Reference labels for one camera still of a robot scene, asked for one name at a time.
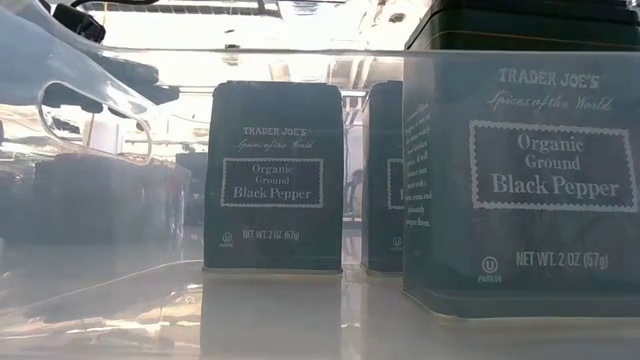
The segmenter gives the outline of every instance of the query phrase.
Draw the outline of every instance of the kosher symbol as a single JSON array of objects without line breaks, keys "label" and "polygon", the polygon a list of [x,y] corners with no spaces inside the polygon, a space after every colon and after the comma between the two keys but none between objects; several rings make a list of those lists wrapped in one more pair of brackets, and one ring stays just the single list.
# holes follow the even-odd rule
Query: kosher symbol
[{"label": "kosher symbol", "polygon": [[482,270],[487,274],[493,274],[498,271],[498,260],[493,256],[487,256],[482,259]]}]

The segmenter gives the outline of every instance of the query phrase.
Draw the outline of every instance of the decorative border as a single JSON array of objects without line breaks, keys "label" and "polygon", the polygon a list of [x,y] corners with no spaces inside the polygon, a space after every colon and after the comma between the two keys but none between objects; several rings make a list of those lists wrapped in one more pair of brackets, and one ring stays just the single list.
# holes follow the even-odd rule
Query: decorative border
[{"label": "decorative border", "polygon": [[[317,204],[285,204],[285,203],[267,203],[267,204],[230,204],[224,201],[225,189],[227,185],[227,163],[229,162],[317,162],[319,164],[318,176],[318,203]],[[223,158],[222,159],[222,185],[220,186],[220,207],[244,207],[244,208],[301,208],[301,209],[319,209],[324,206],[324,159],[318,158]]]},{"label": "decorative border", "polygon": [[[581,205],[581,204],[545,204],[545,203],[520,203],[520,202],[486,202],[479,199],[478,188],[478,164],[476,161],[476,127],[509,129],[509,130],[533,130],[550,132],[572,132],[596,135],[622,136],[622,142],[627,158],[627,168],[629,170],[629,185],[633,196],[632,206],[620,205]],[[629,130],[607,129],[582,126],[566,125],[532,125],[520,123],[502,123],[484,120],[471,120],[469,122],[469,155],[471,166],[471,201],[474,208],[483,209],[523,209],[523,210],[568,210],[568,211],[600,211],[600,212],[638,212],[638,187],[636,184],[636,172],[631,155],[631,145],[629,142]]]},{"label": "decorative border", "polygon": [[402,164],[402,159],[387,159],[387,208],[389,210],[403,210],[404,206],[394,206],[391,205],[391,164],[392,163],[400,163]]}]

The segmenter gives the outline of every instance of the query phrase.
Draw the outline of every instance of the tin lid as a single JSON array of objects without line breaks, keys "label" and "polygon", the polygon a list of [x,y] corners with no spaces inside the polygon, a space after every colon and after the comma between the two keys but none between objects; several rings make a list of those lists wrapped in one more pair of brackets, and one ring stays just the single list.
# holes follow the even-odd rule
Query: tin lid
[{"label": "tin lid", "polygon": [[432,17],[451,9],[493,11],[514,15],[534,15],[640,26],[638,13],[630,10],[625,0],[434,0],[420,24],[409,36],[405,43],[405,49],[411,48]]}]

